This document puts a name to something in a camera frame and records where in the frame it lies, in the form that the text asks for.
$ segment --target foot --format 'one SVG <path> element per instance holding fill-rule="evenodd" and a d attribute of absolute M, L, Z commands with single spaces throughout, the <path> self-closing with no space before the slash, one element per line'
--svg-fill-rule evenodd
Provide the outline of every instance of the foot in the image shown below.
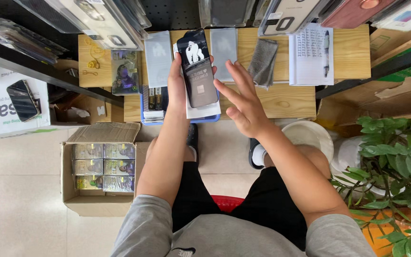
<path fill-rule="evenodd" d="M 199 141 L 199 131 L 198 126 L 194 123 L 190 124 L 188 128 L 188 137 L 186 138 L 186 145 L 189 146 L 196 154 L 196 162 L 199 166 L 199 148 L 198 148 L 198 141 Z"/>
<path fill-rule="evenodd" d="M 250 138 L 250 151 L 248 152 L 248 162 L 254 169 L 264 168 L 264 156 L 267 154 L 264 147 L 255 138 Z"/>

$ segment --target gray cloth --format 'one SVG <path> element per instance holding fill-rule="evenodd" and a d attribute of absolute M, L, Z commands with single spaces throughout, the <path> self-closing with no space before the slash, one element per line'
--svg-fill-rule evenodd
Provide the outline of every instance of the gray cloth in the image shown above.
<path fill-rule="evenodd" d="M 315 220 L 306 244 L 309 257 L 376 256 L 354 220 L 342 214 Z M 149 195 L 134 199 L 111 253 L 112 257 L 192 255 L 305 257 L 278 232 L 224 214 L 200 215 L 173 234 L 171 207 Z"/>
<path fill-rule="evenodd" d="M 274 65 L 278 48 L 277 41 L 258 38 L 252 61 L 248 66 L 248 73 L 257 86 L 269 89 L 274 83 Z"/>

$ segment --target open cardboard box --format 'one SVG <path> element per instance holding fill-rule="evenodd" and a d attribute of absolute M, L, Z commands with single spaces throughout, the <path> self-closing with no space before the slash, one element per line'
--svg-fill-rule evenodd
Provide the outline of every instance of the open cardboard box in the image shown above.
<path fill-rule="evenodd" d="M 74 188 L 72 146 L 75 143 L 134 143 L 140 123 L 95 123 L 80 127 L 66 142 L 61 143 L 61 195 L 63 203 L 85 217 L 124 217 L 134 200 L 134 193 L 113 193 L 102 190 Z M 145 164 L 150 142 L 134 143 L 136 148 L 135 185 Z"/>

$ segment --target pen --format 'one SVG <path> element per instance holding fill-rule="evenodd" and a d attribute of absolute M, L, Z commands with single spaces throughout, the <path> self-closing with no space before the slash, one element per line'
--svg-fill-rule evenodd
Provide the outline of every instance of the pen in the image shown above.
<path fill-rule="evenodd" d="M 324 35 L 324 55 L 325 55 L 325 63 L 324 63 L 324 77 L 328 77 L 329 73 L 329 31 L 327 30 Z"/>

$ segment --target person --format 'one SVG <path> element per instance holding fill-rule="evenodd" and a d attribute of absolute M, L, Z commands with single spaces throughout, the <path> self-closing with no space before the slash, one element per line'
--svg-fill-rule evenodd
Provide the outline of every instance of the person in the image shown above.
<path fill-rule="evenodd" d="M 250 164 L 266 168 L 239 206 L 221 212 L 198 171 L 199 135 L 186 119 L 180 63 L 176 53 L 164 123 L 148 148 L 111 256 L 375 256 L 328 182 L 326 157 L 293 145 L 266 117 L 245 68 L 229 60 L 240 93 L 217 79 L 214 85 L 235 105 L 226 114 L 251 138 Z"/>

